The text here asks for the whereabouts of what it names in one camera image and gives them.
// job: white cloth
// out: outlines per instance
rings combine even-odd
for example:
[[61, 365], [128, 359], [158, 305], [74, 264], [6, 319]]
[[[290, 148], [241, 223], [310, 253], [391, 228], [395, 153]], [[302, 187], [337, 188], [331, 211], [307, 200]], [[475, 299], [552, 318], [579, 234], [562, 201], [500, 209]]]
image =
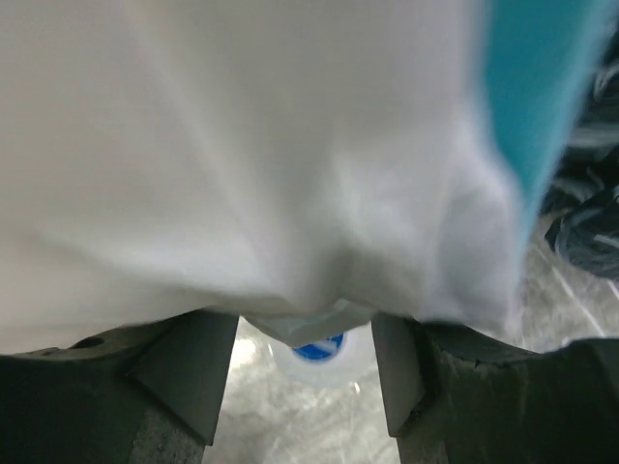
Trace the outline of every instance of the white cloth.
[[1, 8], [0, 339], [339, 298], [513, 319], [477, 2]]

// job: white round object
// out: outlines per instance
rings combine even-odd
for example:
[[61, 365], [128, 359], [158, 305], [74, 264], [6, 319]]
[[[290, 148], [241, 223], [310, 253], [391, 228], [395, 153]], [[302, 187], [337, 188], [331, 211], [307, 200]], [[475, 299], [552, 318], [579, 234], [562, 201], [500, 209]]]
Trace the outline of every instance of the white round object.
[[300, 348], [273, 339], [270, 348], [276, 365], [287, 377], [320, 388], [355, 382], [376, 356], [370, 324]]

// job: marble surface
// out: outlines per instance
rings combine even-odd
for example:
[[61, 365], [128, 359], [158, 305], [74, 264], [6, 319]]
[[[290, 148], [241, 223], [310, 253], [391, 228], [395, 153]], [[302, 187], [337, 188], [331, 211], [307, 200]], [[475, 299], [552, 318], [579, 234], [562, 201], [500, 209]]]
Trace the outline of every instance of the marble surface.
[[[506, 341], [543, 352], [575, 338], [619, 336], [619, 287], [558, 259], [543, 239], [542, 220], [526, 258], [522, 334]], [[387, 435], [374, 364], [354, 384], [316, 389], [276, 368], [268, 339], [239, 326], [212, 464], [399, 464]]]

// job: blue label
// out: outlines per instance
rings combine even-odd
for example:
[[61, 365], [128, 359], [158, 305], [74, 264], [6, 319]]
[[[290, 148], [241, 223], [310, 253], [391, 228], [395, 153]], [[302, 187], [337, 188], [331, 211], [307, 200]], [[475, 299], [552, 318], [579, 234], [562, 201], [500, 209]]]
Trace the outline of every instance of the blue label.
[[315, 341], [301, 348], [293, 348], [292, 351], [307, 361], [327, 361], [339, 352], [343, 342], [344, 334], [340, 333], [339, 335]]

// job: teal fabric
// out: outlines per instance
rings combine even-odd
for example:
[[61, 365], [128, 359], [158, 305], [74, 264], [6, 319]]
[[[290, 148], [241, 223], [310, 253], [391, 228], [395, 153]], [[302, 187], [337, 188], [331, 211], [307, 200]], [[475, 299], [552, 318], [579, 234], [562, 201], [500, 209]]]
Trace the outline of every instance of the teal fabric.
[[524, 247], [572, 130], [616, 0], [490, 0], [485, 79], [494, 134], [522, 187]]

